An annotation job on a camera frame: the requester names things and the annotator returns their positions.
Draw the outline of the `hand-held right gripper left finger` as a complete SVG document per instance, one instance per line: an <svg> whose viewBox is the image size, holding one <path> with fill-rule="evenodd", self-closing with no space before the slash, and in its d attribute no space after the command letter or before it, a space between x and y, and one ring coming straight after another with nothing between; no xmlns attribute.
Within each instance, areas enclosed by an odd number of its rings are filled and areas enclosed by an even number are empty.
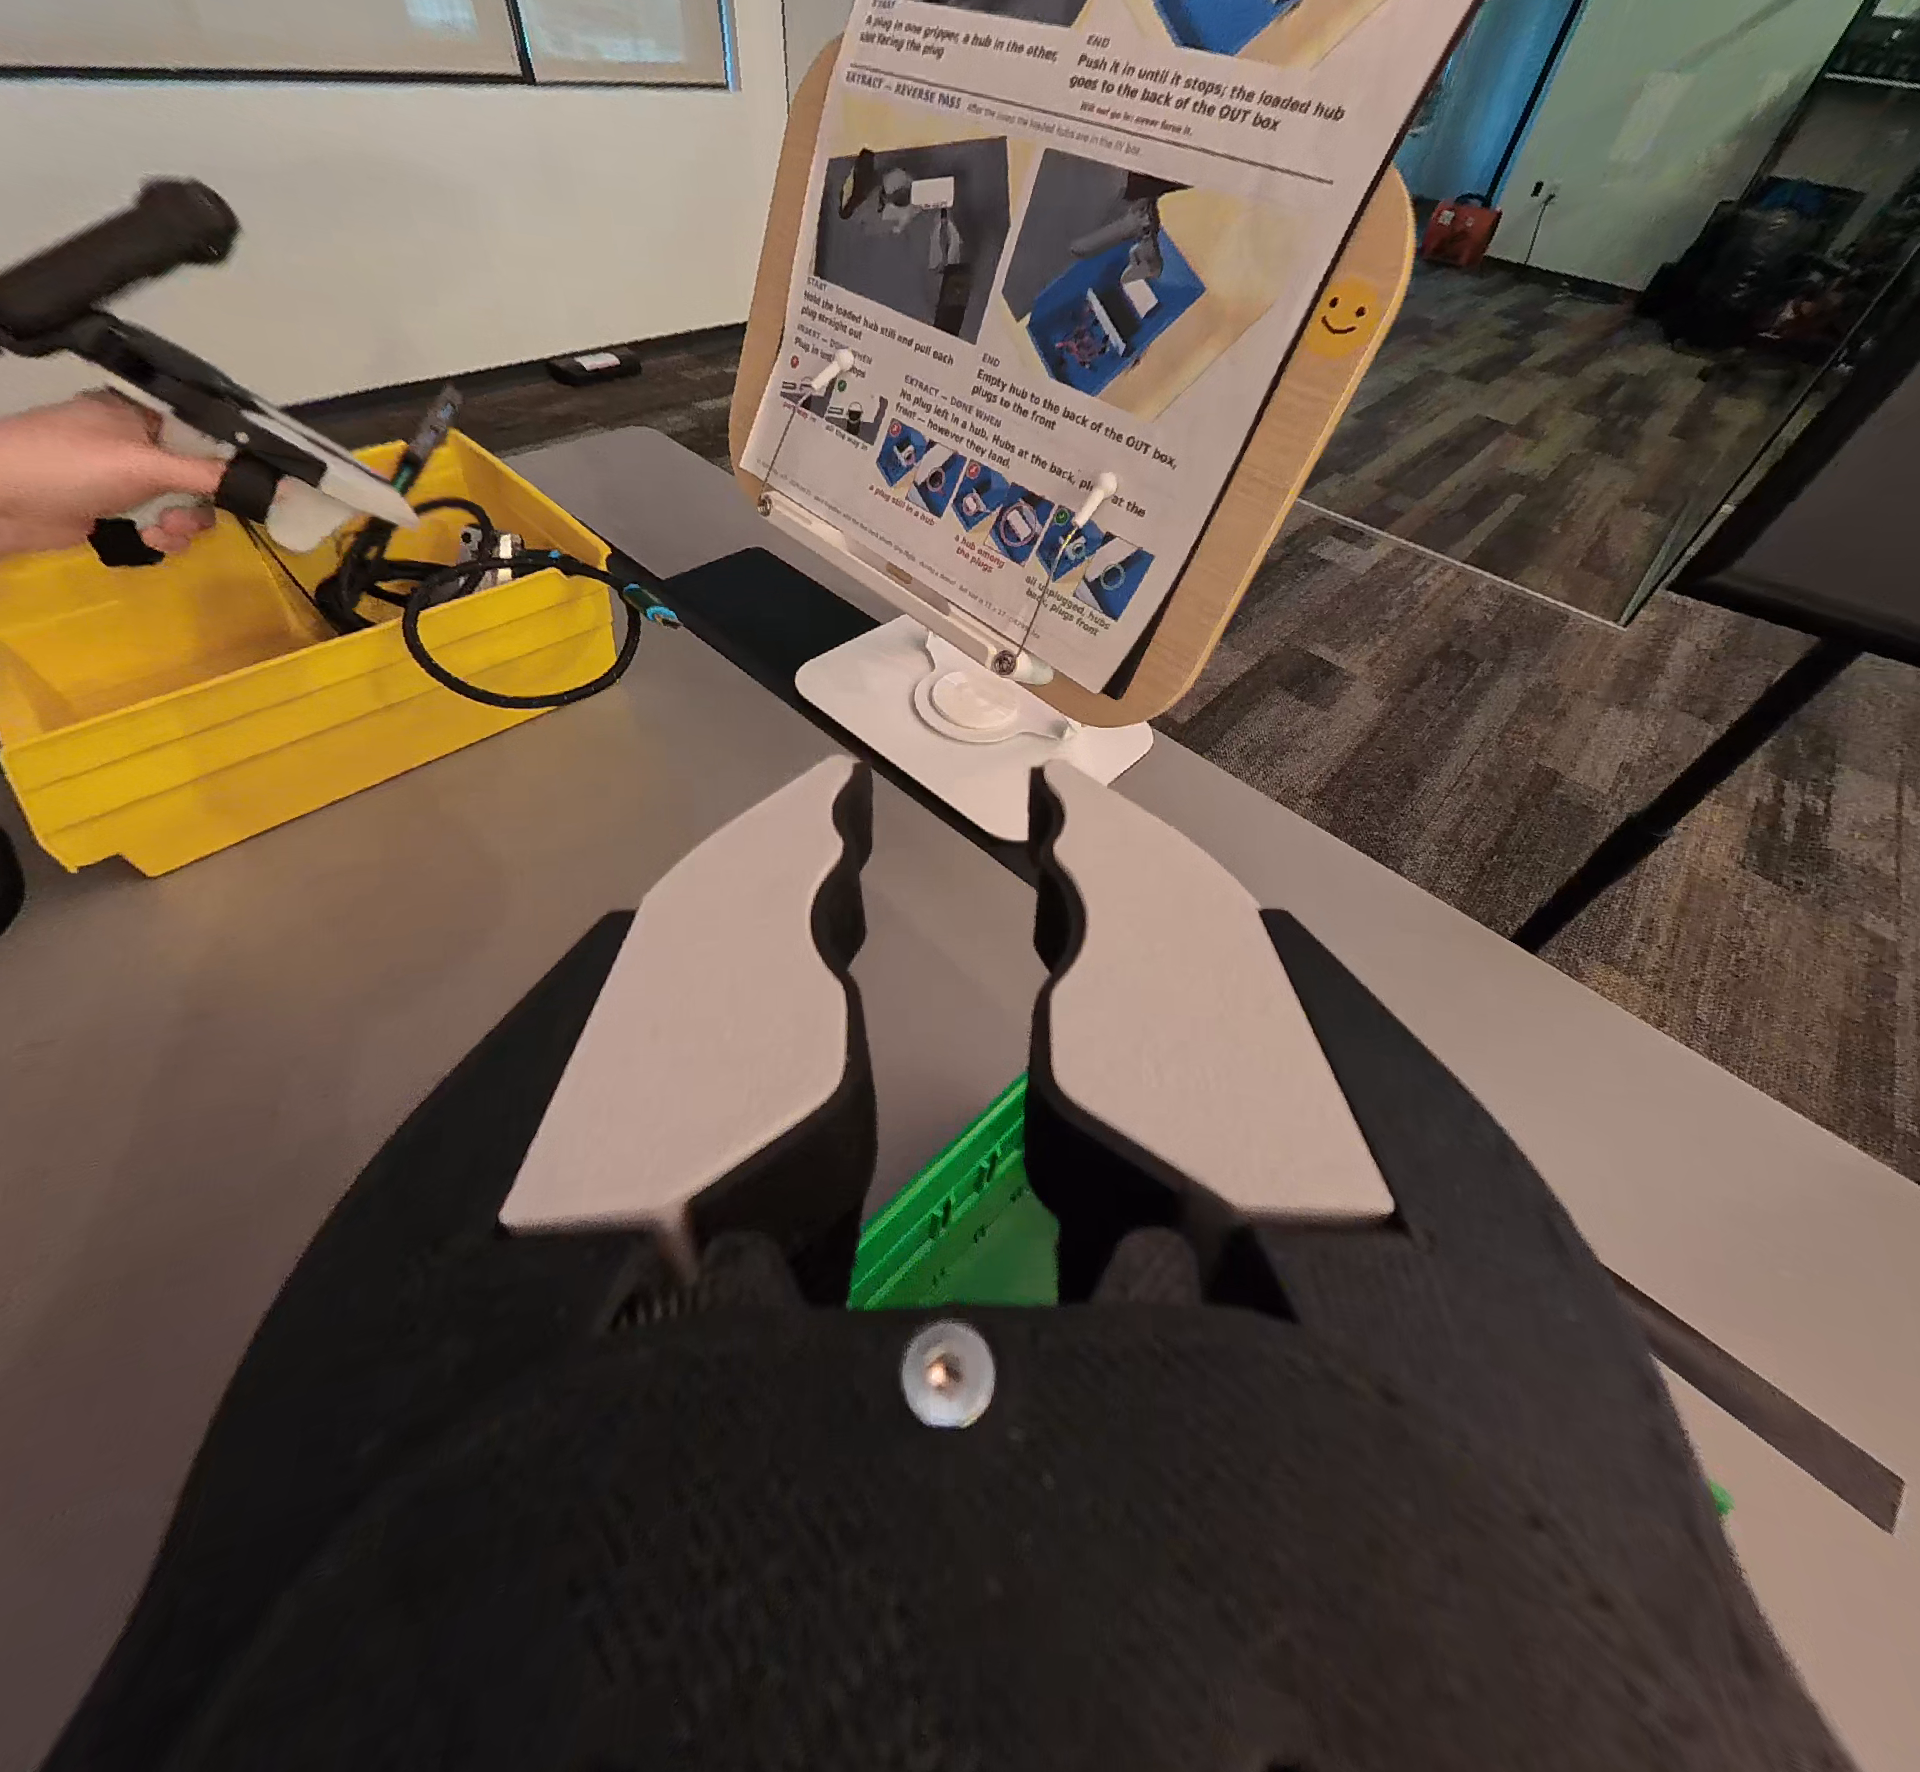
<svg viewBox="0 0 1920 1772"><path fill-rule="evenodd" d="M644 895L499 1211L509 1232L814 1240L877 1166L872 776L820 761Z"/></svg>

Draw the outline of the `person's left hand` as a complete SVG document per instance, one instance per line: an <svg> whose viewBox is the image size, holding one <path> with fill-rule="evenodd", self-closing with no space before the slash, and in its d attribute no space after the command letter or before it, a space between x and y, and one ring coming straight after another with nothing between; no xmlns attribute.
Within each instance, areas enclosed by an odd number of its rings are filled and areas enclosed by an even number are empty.
<svg viewBox="0 0 1920 1772"><path fill-rule="evenodd" d="M163 442L163 423L115 392L81 392L3 417L3 559L76 550L101 520L167 502L143 547L173 557L217 520L217 460Z"/></svg>

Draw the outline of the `white stand base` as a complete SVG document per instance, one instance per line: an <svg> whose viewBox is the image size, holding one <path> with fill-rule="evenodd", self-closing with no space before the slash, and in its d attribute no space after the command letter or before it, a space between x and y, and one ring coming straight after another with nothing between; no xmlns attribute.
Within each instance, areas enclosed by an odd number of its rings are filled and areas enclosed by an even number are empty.
<svg viewBox="0 0 1920 1772"><path fill-rule="evenodd" d="M1014 678L998 677L923 623L898 617L818 653L794 687L915 781L986 777L1019 760L1071 760L1101 782L1153 747L1150 724L1084 728Z"/></svg>

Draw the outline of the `dark bin divider panel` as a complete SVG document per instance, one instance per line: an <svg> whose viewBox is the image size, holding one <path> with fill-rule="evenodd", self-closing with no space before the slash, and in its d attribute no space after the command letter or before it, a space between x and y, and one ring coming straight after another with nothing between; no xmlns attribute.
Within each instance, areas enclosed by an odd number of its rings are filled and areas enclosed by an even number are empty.
<svg viewBox="0 0 1920 1772"><path fill-rule="evenodd" d="M397 469L392 474L392 490L400 496L411 496L414 488L420 483L427 465L435 460L443 442L450 437L458 416L465 407L465 394L458 385L446 383L441 392L427 407L427 414L420 417L414 437L404 444L403 455L397 460Z"/></svg>

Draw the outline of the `yellow plastic bin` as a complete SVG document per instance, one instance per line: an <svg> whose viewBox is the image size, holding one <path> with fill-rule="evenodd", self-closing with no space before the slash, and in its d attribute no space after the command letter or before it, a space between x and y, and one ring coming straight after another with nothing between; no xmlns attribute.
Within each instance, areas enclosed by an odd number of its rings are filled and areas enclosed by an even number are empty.
<svg viewBox="0 0 1920 1772"><path fill-rule="evenodd" d="M467 437L414 504L454 491L591 534ZM313 593L358 525L302 557L221 518L151 569L6 560L6 777L53 862L173 872L531 720L449 697L386 629L326 625Z"/></svg>

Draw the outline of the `black monitor on stand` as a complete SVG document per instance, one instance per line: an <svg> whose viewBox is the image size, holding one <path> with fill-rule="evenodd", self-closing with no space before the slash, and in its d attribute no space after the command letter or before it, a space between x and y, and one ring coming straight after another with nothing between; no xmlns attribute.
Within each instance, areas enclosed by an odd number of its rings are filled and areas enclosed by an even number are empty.
<svg viewBox="0 0 1920 1772"><path fill-rule="evenodd" d="M1687 540L1664 593L1918 665L1918 277L1844 378Z"/></svg>

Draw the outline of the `black mat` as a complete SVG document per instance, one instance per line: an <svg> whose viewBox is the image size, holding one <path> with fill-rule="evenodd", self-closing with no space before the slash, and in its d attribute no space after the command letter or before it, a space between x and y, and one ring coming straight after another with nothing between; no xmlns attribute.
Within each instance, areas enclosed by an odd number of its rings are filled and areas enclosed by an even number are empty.
<svg viewBox="0 0 1920 1772"><path fill-rule="evenodd" d="M764 547L749 547L661 577L632 557L609 555L607 569L638 585L729 665L758 680L820 729L828 716L805 703L797 675L877 631L877 618Z"/></svg>

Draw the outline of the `green plastic bin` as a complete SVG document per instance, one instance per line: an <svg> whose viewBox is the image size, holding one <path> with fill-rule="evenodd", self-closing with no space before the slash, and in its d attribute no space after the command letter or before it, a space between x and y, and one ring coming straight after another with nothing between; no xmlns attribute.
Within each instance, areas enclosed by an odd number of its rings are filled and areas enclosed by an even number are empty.
<svg viewBox="0 0 1920 1772"><path fill-rule="evenodd" d="M1021 1076L868 1221L851 1311L1057 1303L1057 1221L1026 1171L1026 1104Z"/></svg>

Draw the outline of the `braided hdmi cable green plugs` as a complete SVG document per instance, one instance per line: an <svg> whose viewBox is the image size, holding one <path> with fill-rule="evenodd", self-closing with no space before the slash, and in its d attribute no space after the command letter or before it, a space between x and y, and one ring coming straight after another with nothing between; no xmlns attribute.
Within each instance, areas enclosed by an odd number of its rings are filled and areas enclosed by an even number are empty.
<svg viewBox="0 0 1920 1772"><path fill-rule="evenodd" d="M415 502L415 513L414 534L377 520L353 527L313 601L338 632L391 631L397 650L452 700L494 713L585 703L626 678L647 635L682 631L607 569L613 547L578 527L556 528L547 510L514 513L454 491ZM559 551L564 569L454 597L450 570L468 525Z"/></svg>

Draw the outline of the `printed instruction sheet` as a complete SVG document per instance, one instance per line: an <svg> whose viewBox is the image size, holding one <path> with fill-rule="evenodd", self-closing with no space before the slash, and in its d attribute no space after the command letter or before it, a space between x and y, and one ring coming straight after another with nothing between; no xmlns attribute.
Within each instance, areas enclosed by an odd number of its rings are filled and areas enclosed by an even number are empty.
<svg viewBox="0 0 1920 1772"><path fill-rule="evenodd" d="M745 474L1103 690L1477 3L854 0Z"/></svg>

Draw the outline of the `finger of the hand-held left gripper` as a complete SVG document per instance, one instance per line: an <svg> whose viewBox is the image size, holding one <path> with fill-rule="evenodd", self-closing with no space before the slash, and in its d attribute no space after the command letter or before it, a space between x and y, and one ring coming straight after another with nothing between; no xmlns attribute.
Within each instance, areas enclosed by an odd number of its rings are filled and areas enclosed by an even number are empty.
<svg viewBox="0 0 1920 1772"><path fill-rule="evenodd" d="M420 513L358 458L306 429L244 423L217 488L217 510L265 534L339 534L356 520L414 530Z"/></svg>

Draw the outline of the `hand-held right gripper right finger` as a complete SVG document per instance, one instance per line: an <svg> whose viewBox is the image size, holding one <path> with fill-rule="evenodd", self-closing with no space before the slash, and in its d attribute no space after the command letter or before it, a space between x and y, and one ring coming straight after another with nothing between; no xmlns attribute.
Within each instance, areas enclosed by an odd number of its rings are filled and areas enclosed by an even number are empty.
<svg viewBox="0 0 1920 1772"><path fill-rule="evenodd" d="M1049 1100L1233 1215L1387 1221L1395 1196L1253 893L1068 761L1033 787L1050 902L1033 1070Z"/></svg>

